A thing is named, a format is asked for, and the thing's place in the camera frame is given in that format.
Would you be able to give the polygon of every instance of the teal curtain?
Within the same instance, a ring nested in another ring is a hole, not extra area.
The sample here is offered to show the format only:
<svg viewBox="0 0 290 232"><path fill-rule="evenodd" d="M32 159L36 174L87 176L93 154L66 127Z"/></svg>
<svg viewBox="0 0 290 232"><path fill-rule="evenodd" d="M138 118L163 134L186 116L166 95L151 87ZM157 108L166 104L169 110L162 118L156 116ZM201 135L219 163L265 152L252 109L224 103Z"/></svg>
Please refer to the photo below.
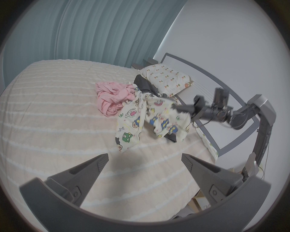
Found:
<svg viewBox="0 0 290 232"><path fill-rule="evenodd" d="M7 86L33 62L79 59L130 67L153 57L186 0L39 0L8 38Z"/></svg>

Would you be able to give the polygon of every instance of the pillow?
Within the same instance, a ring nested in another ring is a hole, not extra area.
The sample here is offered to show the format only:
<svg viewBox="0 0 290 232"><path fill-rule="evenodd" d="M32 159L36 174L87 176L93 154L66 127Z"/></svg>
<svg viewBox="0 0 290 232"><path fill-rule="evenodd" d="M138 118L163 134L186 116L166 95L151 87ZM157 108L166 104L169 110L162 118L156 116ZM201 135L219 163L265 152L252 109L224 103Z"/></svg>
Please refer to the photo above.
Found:
<svg viewBox="0 0 290 232"><path fill-rule="evenodd" d="M169 97L188 88L193 83L189 75L177 72L164 64L150 65L139 71L151 84L158 88L160 93L165 93Z"/></svg>

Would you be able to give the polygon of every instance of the black garment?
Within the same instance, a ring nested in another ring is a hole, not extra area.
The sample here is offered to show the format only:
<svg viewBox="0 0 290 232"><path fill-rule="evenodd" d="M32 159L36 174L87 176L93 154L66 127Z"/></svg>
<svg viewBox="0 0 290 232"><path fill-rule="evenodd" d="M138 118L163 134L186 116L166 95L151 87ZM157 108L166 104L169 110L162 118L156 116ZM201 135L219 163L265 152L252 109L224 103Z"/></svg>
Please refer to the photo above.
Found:
<svg viewBox="0 0 290 232"><path fill-rule="evenodd" d="M148 80L143 78L140 74L136 76L134 80L134 84L138 86L142 93L151 93L158 97L159 90L154 85L152 85ZM162 97L167 98L167 94L162 94ZM175 134L166 134L165 138L170 141L176 143L176 135Z"/></svg>

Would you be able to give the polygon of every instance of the pink cloth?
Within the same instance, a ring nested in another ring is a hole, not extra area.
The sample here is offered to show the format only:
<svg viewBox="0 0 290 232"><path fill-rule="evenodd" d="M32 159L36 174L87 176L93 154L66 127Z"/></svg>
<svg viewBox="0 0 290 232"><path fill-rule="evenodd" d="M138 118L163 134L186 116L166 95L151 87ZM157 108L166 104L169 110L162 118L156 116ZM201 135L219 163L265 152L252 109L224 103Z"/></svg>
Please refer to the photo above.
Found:
<svg viewBox="0 0 290 232"><path fill-rule="evenodd" d="M135 88L130 84L117 82L96 83L98 109L107 117L115 115L123 108L122 102L135 99Z"/></svg>

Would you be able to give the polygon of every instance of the bed frame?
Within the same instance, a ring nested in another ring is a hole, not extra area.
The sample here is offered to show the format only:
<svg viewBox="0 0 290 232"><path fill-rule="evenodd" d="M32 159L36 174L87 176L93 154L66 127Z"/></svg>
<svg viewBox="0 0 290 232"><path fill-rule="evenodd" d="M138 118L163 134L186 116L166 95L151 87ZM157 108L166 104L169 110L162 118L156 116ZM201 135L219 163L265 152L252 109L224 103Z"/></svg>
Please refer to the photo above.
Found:
<svg viewBox="0 0 290 232"><path fill-rule="evenodd" d="M203 95L205 96L205 100L211 103L213 100L215 88L222 87L229 91L229 106L233 106L234 109L238 109L245 105L245 102L242 100L242 98L230 87L228 87L224 82L191 62L188 62L175 55L165 53L160 63L166 64L167 66L174 68L174 70L186 73L194 81L193 86L181 91L176 95L176 97L180 100L182 104L193 104L193 98L195 97L195 95ZM198 126L201 126L203 123L204 122L201 122L200 120L196 121L196 124ZM259 123L260 122L258 118L254 116L252 120L249 120L248 123L245 125L244 130L231 130L234 132L230 134L228 138L226 138L226 145L217 142L217 134L213 135L211 133L213 133L213 131L227 130L226 133L228 134L229 129L225 129L222 125L219 124L208 124L206 126L200 127L200 129L208 138L212 146L217 150L218 156L220 157L223 154L234 149L244 140L246 140L252 133L257 130L257 128L259 127Z"/></svg>

